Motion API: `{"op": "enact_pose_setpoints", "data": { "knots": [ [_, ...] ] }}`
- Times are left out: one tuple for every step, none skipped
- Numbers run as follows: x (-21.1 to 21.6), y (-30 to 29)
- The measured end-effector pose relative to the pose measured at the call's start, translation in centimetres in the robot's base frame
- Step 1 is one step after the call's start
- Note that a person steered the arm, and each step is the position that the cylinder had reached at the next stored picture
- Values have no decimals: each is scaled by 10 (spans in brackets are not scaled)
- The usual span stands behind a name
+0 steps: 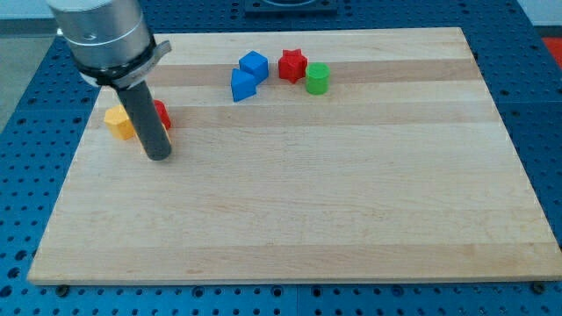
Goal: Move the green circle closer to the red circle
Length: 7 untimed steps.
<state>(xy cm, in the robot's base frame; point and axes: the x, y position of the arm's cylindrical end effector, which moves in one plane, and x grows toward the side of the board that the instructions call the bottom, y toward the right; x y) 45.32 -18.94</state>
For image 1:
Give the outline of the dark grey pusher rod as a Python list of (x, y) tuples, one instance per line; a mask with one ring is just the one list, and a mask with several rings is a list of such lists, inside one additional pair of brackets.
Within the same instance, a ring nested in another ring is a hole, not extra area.
[(141, 82), (128, 89), (118, 89), (117, 95), (148, 158), (152, 161), (168, 158), (172, 146), (147, 84)]

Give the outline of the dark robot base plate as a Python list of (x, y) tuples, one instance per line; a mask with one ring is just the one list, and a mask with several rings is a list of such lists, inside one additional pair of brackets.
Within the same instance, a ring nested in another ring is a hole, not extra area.
[(301, 13), (336, 13), (337, 0), (243, 0), (241, 1), (246, 16), (301, 14)]

